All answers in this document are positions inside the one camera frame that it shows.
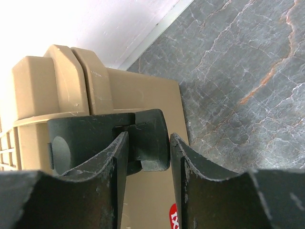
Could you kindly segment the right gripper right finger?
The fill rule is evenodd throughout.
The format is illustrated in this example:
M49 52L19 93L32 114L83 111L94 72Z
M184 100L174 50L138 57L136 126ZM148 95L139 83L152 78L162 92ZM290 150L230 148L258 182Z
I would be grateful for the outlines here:
M305 172L219 166L170 137L177 223L182 229L302 229Z

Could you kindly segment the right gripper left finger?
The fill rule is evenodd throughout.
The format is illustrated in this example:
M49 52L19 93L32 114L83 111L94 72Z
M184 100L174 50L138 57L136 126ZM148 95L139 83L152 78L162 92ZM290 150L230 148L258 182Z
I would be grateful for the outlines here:
M129 136L55 177L40 170L0 174L3 229L118 229L127 176Z

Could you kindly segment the tan plastic toolbox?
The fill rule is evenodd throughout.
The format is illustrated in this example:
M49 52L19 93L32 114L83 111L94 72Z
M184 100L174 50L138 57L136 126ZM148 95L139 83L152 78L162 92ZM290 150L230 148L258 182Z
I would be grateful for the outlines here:
M52 45L11 71L0 94L0 173L59 177L129 136L120 229L178 229L170 137L187 141L178 83L105 67L89 50Z

